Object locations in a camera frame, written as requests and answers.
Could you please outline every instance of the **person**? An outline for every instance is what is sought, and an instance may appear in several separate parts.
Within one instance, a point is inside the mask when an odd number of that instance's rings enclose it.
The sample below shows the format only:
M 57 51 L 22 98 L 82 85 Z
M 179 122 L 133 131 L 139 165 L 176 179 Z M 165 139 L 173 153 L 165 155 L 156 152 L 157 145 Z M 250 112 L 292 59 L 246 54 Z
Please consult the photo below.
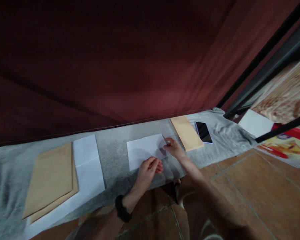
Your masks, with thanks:
M 174 183 L 178 204 L 188 215 L 190 239 L 255 239 L 251 228 L 187 157 L 179 143 L 172 138 L 165 140 L 168 144 L 164 149 L 179 161 L 187 173 L 182 181 L 178 179 Z M 159 159 L 150 157 L 145 160 L 129 193 L 119 200 L 117 198 L 116 207 L 102 221 L 94 222 L 92 230 L 81 234 L 80 238 L 80 234 L 77 234 L 74 239 L 115 239 L 125 223 L 123 220 L 129 220 L 129 215 L 149 188 L 154 175 L 161 174 L 162 171 L 163 165 Z

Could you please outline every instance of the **hand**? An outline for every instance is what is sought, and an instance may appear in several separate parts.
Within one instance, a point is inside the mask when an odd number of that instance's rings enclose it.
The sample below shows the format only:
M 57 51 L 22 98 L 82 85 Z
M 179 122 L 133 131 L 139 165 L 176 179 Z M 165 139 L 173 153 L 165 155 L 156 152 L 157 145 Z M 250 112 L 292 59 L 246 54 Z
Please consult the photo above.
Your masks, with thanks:
M 143 161 L 140 166 L 136 183 L 132 188 L 132 192 L 137 192 L 141 196 L 149 188 L 155 173 L 162 173 L 162 161 L 155 157 L 150 157 Z
M 165 145 L 163 148 L 167 150 L 172 156 L 174 156 L 178 161 L 182 160 L 183 158 L 187 158 L 186 153 L 176 140 L 174 140 L 173 138 L 165 138 L 164 140 L 170 141 L 170 143 L 167 143 L 167 145 Z

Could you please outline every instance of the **white card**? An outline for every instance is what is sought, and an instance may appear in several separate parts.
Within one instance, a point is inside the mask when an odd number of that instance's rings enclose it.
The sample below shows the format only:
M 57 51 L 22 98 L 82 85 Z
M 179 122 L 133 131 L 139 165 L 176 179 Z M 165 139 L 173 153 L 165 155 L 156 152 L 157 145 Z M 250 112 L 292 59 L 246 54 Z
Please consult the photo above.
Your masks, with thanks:
M 162 134 L 127 142 L 130 171 L 139 168 L 149 157 L 156 157 L 160 160 L 167 157 L 166 150 L 163 149 L 164 145 L 166 141 Z

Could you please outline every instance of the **black hair tie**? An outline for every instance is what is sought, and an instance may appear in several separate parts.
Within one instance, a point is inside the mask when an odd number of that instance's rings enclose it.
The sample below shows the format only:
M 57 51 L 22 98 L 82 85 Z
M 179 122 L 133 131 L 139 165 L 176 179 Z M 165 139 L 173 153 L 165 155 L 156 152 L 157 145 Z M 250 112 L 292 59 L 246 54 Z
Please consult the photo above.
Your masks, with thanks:
M 123 222 L 129 222 L 132 218 L 132 214 L 127 212 L 127 209 L 122 205 L 123 195 L 119 195 L 116 198 L 116 209 L 118 212 L 118 218 L 120 218 Z

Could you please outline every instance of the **gray blanket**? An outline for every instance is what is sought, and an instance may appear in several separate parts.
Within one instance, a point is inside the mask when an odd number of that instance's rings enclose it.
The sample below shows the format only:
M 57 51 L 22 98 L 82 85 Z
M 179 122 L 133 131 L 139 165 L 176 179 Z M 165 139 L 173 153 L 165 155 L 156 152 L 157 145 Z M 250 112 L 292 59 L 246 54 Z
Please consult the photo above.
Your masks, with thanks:
M 249 133 L 238 124 L 225 119 L 223 114 L 222 110 L 214 108 L 187 115 L 193 126 L 195 121 L 205 122 L 213 140 L 213 144 L 205 144 L 203 148 L 187 152 L 198 168 L 233 157 L 256 145 Z M 32 168 L 39 153 L 91 134 L 96 136 L 106 190 L 54 224 L 58 225 L 111 204 L 118 194 L 125 194 L 135 182 L 138 171 L 129 171 L 126 142 L 159 133 L 164 137 L 178 139 L 170 120 L 164 119 L 0 147 L 0 239 L 15 239 L 23 232 L 25 220 L 21 220 L 21 216 Z M 185 175 L 178 161 L 172 156 L 162 162 L 164 171 L 154 177 L 150 189 Z

